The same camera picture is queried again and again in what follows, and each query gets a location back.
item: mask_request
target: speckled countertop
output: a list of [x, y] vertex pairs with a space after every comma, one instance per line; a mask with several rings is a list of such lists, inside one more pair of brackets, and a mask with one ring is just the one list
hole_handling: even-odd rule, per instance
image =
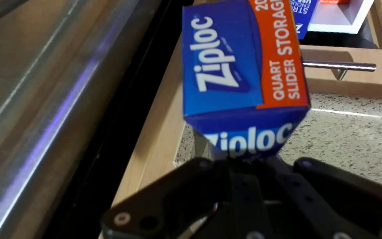
[[[382, 101], [311, 96], [311, 111], [279, 152], [291, 164], [311, 157], [382, 184]], [[188, 125], [174, 164], [202, 156], [209, 146]]]

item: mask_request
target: cabinet handle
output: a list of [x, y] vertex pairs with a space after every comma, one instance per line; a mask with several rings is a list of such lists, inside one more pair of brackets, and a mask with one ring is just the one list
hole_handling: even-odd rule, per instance
[[328, 63], [328, 61], [302, 61], [304, 68], [323, 68], [331, 69], [335, 79], [342, 81], [347, 71], [357, 72], [375, 72], [376, 64], [364, 64], [364, 63]]

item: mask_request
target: ziploc logo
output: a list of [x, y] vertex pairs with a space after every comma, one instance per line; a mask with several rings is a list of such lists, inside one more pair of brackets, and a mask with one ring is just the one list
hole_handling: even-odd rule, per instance
[[274, 146], [283, 145], [292, 128], [292, 124], [285, 124], [274, 132], [271, 129], [257, 130], [255, 126], [250, 126], [246, 132], [221, 132], [204, 134], [204, 137], [221, 152], [227, 152], [230, 157], [239, 157], [245, 153], [269, 152]]
[[189, 45], [189, 49], [196, 55], [193, 72], [197, 89], [198, 92], [238, 89], [241, 80], [238, 73], [231, 69], [235, 59], [225, 39], [218, 37], [213, 30], [213, 24], [214, 22], [209, 16], [190, 20], [193, 44]]

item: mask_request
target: granite countertop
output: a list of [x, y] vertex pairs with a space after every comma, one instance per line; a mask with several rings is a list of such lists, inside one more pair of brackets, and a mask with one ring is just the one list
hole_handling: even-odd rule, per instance
[[[174, 165], [212, 158], [204, 138], [185, 125]], [[311, 95], [311, 111], [285, 144], [287, 164], [311, 157], [382, 184], [382, 101]]]

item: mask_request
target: silver drawer handle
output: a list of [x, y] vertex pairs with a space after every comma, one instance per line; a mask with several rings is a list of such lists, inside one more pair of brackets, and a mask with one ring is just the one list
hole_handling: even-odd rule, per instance
[[328, 61], [302, 61], [304, 68], [323, 68], [331, 69], [335, 79], [342, 81], [347, 71], [357, 72], [375, 72], [376, 64], [363, 64], [363, 63], [328, 63]]

